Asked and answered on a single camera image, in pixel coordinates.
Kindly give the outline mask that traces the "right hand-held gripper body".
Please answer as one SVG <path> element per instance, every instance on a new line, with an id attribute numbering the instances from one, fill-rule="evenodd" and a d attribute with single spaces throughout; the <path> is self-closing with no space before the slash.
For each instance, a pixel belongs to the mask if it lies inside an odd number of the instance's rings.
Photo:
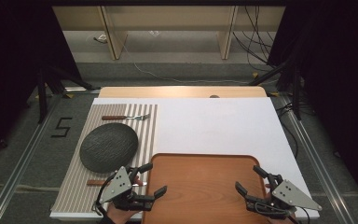
<path id="1" fill-rule="evenodd" d="M 246 209 L 271 219 L 293 219 L 297 208 L 322 211 L 323 208 L 291 181 L 280 175 L 262 175 L 268 180 L 269 196 L 261 199 L 245 193 Z"/>

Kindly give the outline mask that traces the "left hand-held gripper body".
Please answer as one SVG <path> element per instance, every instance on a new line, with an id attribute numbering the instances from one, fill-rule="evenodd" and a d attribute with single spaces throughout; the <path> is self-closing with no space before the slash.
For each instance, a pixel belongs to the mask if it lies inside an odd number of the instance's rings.
<path id="1" fill-rule="evenodd" d="M 138 195 L 132 188 L 136 183 L 139 167 L 121 166 L 101 186 L 93 204 L 94 212 L 105 212 L 104 204 L 112 203 L 124 211 L 150 211 L 154 196 Z"/>

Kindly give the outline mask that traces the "wooden-handled table knife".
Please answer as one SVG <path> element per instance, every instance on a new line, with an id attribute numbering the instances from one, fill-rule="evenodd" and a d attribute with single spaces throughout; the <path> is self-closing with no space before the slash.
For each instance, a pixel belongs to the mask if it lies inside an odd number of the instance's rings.
<path id="1" fill-rule="evenodd" d="M 92 186 L 92 187 L 100 187 L 103 185 L 105 181 L 104 180 L 88 180 L 86 182 L 86 185 L 87 186 Z M 143 186 L 146 186 L 147 185 L 147 182 L 142 182 L 141 185 L 139 185 L 138 183 L 134 183 L 132 184 L 134 187 L 143 187 Z"/>

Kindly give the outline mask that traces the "brown wooden tray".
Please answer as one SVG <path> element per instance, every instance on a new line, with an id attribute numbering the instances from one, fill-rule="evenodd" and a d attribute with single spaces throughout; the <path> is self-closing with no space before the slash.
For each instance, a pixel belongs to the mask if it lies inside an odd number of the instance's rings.
<path id="1" fill-rule="evenodd" d="M 253 171 L 258 160 L 240 155 L 163 154 L 152 158 L 146 193 L 165 186 L 142 224 L 268 224 L 246 209 L 235 189 L 241 183 L 251 196 L 266 195 L 264 180 Z"/>

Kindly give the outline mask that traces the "person's right hand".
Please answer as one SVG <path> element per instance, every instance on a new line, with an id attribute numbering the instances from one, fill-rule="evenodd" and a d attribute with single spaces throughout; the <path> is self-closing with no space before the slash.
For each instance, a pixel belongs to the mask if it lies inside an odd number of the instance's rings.
<path id="1" fill-rule="evenodd" d="M 296 221 L 296 217 L 290 216 L 286 219 L 274 219 L 268 217 L 268 224 L 295 224 L 292 220 Z"/>

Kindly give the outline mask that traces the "person's left hand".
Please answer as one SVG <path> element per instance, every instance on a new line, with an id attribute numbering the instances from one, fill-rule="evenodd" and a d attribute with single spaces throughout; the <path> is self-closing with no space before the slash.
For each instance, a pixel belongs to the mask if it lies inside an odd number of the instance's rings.
<path id="1" fill-rule="evenodd" d="M 124 211 L 115 208 L 111 203 L 107 207 L 107 217 L 113 224 L 126 224 L 138 211 Z"/>

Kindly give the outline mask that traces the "black round plate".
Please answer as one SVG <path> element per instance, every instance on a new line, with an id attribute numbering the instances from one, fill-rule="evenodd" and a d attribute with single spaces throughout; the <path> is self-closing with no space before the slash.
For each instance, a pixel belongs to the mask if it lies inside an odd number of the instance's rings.
<path id="1" fill-rule="evenodd" d="M 132 127 L 123 123 L 107 123 L 85 137 L 79 157 L 87 169 L 107 174 L 129 164 L 138 146 L 138 135 Z"/>

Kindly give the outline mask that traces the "striped placemat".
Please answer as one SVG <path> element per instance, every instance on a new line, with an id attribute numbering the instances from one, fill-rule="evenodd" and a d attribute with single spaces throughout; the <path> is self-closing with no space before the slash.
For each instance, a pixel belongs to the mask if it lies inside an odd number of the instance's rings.
<path id="1" fill-rule="evenodd" d="M 108 123 L 102 120 L 103 115 L 139 116 L 149 115 L 145 120 L 127 119 L 121 123 L 127 124 L 137 133 L 139 139 L 138 150 L 131 160 L 131 166 L 141 166 L 150 162 L 155 149 L 155 133 L 158 120 L 158 105 L 151 104 L 112 104 L 93 105 L 89 111 L 83 131 L 79 137 L 74 156 L 70 162 L 66 176 L 62 182 L 58 197 L 51 209 L 54 218 L 92 218 L 98 215 L 91 209 L 99 186 L 88 186 L 88 180 L 104 181 L 109 174 L 97 174 L 88 170 L 81 162 L 79 150 L 85 137 L 95 128 Z"/>

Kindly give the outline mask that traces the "white table board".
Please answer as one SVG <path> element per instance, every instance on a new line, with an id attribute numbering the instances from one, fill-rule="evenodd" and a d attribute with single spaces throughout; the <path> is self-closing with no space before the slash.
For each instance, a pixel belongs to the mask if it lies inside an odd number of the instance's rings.
<path id="1" fill-rule="evenodd" d="M 103 125 L 103 115 L 115 114 L 150 116 L 125 121 L 140 141 L 133 166 L 158 153 L 250 155 L 310 193 L 268 97 L 96 98 L 79 139 Z"/>

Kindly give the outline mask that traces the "light wooden table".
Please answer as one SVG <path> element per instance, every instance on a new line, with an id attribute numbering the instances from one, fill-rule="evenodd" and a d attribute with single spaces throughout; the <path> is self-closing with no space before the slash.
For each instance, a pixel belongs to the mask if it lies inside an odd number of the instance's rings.
<path id="1" fill-rule="evenodd" d="M 246 98 L 266 97 L 262 87 L 246 86 L 152 86 L 104 87 L 100 98 Z"/>

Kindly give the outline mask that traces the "black metal stand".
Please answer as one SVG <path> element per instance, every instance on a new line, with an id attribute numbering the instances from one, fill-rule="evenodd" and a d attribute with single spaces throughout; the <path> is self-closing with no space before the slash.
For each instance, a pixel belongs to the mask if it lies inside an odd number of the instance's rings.
<path id="1" fill-rule="evenodd" d="M 278 91 L 286 91 L 289 86 L 292 87 L 292 109 L 298 120 L 301 120 L 299 112 L 299 99 L 300 99 L 300 69 L 298 62 L 295 59 L 288 58 L 286 61 L 268 71 L 265 75 L 257 77 L 249 83 L 249 86 L 257 86 L 264 81 L 280 74 L 278 79 Z"/>
<path id="2" fill-rule="evenodd" d="M 80 77 L 72 76 L 70 73 L 61 68 L 54 66 L 42 67 L 37 74 L 39 123 L 42 123 L 48 115 L 48 97 L 46 87 L 49 87 L 54 94 L 63 94 L 65 92 L 65 87 L 62 85 L 63 79 L 70 80 L 77 86 L 82 87 L 87 91 L 96 91 L 100 89 L 100 87 L 92 86 Z"/>

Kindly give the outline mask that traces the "black curtain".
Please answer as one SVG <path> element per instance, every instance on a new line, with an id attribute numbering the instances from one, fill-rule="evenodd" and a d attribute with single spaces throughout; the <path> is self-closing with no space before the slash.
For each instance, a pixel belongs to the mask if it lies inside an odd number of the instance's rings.
<path id="1" fill-rule="evenodd" d="M 311 24 L 300 59 L 305 91 L 358 185 L 358 0 L 286 0 L 269 61 L 285 61 Z"/>
<path id="2" fill-rule="evenodd" d="M 25 107 L 37 74 L 51 68 L 80 77 L 53 8 L 0 0 L 0 141 Z"/>

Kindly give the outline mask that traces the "beige shelf unit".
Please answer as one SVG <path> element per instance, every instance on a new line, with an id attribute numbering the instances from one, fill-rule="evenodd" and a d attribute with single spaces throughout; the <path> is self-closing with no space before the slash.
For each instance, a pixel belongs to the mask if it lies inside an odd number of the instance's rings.
<path id="1" fill-rule="evenodd" d="M 276 32 L 284 7 L 55 7 L 64 31 L 103 31 L 117 60 L 129 31 L 213 31 L 221 58 L 229 55 L 235 31 Z"/>

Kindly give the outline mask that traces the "aluminium floor rail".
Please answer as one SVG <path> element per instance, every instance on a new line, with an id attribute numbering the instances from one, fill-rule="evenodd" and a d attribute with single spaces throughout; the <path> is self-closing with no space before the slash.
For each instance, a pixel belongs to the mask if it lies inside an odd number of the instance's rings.
<path id="1" fill-rule="evenodd" d="M 48 98 L 48 114 L 38 116 L 33 99 L 21 111 L 0 148 L 0 224 L 58 224 L 49 217 L 58 194 L 58 178 L 49 179 L 44 159 L 35 155 L 46 144 L 48 128 L 62 98 Z"/>
<path id="2" fill-rule="evenodd" d="M 322 158 L 312 143 L 302 121 L 299 120 L 295 115 L 293 108 L 289 110 L 289 119 L 294 126 L 296 134 L 299 137 L 299 141 L 301 142 L 310 160 L 315 174 L 319 178 L 319 181 L 324 189 L 324 193 L 336 213 L 339 223 L 354 224 L 354 219 L 348 209 L 348 206 L 345 203 L 344 198 L 341 196 L 336 184 L 333 182 L 331 175 L 328 173 L 325 165 L 323 164 Z"/>

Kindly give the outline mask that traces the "wooden-handled fork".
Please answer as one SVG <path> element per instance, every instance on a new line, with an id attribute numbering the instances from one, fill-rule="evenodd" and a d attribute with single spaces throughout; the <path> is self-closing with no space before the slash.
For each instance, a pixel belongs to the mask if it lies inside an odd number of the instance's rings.
<path id="1" fill-rule="evenodd" d="M 138 115 L 138 116 L 124 116 L 124 115 L 117 115 L 117 116 L 102 116 L 102 120 L 124 120 L 124 119 L 135 119 L 135 120 L 146 120 L 149 119 L 150 115 Z"/>

